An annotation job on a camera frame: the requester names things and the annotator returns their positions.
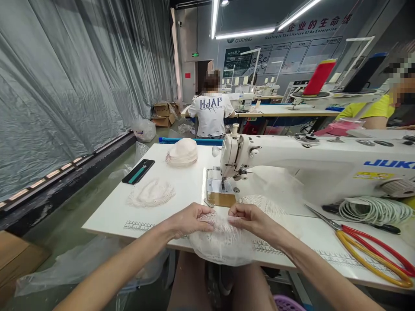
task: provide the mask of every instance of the white t-shirt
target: white t-shirt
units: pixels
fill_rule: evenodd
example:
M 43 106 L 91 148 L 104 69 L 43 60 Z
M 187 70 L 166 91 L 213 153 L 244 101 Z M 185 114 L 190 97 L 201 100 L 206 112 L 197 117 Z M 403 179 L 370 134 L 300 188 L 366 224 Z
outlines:
M 189 106 L 189 115 L 198 115 L 198 136 L 210 137 L 225 134 L 223 118 L 233 112 L 232 104 L 227 94 L 204 94 L 196 97 Z

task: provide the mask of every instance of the plastic curtain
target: plastic curtain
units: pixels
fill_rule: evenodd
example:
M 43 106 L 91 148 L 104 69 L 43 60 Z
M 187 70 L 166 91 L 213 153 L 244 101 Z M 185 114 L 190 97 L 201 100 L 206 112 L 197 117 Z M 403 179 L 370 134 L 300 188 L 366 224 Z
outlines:
M 5 0 L 0 200 L 176 98 L 167 0 Z

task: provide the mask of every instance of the hand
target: hand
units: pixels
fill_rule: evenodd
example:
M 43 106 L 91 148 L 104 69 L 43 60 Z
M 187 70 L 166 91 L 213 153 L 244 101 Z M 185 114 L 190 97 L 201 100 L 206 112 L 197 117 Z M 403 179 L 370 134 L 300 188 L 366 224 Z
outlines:
M 407 125 L 404 127 L 397 127 L 395 130 L 415 130 L 415 125 Z
M 174 238 L 179 239 L 196 231 L 212 232 L 212 225 L 198 221 L 199 217 L 209 213 L 214 213 L 213 209 L 193 202 L 188 207 L 166 219 L 165 222 L 172 230 Z
M 231 225 L 248 230 L 268 243 L 272 241 L 273 245 L 281 245 L 288 239 L 295 238 L 256 205 L 235 203 L 229 209 L 228 215 L 237 217 L 229 220 Z

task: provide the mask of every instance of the smartphone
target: smartphone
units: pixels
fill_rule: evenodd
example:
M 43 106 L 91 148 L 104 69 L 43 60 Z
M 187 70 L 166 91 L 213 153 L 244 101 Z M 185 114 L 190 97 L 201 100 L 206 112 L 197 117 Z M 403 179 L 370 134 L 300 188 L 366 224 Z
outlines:
M 154 160 L 142 159 L 140 163 L 138 163 L 136 167 L 122 179 L 122 182 L 125 184 L 136 184 L 143 178 L 154 163 Z

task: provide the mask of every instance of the yellow-handled scissors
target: yellow-handled scissors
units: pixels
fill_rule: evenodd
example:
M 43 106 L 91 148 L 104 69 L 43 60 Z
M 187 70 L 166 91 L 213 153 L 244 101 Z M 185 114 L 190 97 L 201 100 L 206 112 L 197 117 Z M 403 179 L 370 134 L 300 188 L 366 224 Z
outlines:
M 338 237 L 340 242 L 345 246 L 345 248 L 350 252 L 350 254 L 352 254 L 352 256 L 356 258 L 356 260 L 360 262 L 363 266 L 365 266 L 368 270 L 372 271 L 377 276 L 380 276 L 382 279 L 385 279 L 386 281 L 392 284 L 395 284 L 397 286 L 400 286 L 400 287 L 410 288 L 414 285 L 414 283 L 408 276 L 415 276 L 415 268 L 401 254 L 397 253 L 394 249 L 392 249 L 391 247 L 389 247 L 382 241 L 379 241 L 377 238 L 374 238 L 373 236 L 368 235 L 362 231 L 350 228 L 346 225 L 339 225 L 338 223 L 332 221 L 331 219 L 328 219 L 327 217 L 323 216 L 319 212 L 315 211 L 311 207 L 309 206 L 307 207 L 336 231 L 336 236 Z M 371 246 L 361 237 L 365 237 L 371 240 L 372 242 L 378 244 L 384 250 L 386 250 L 391 255 L 393 255 L 405 268 L 403 269 L 399 267 L 396 263 L 389 260 L 387 257 L 382 255 L 377 249 L 375 249 L 373 246 Z M 358 250 L 364 252 L 366 255 L 369 255 L 374 260 L 378 261 L 385 267 L 392 270 L 397 276 L 399 276 L 401 280 L 396 280 L 394 278 L 391 278 L 390 276 L 387 276 L 380 270 L 373 267 L 365 259 L 363 259 L 353 249 L 352 246 L 356 247 Z

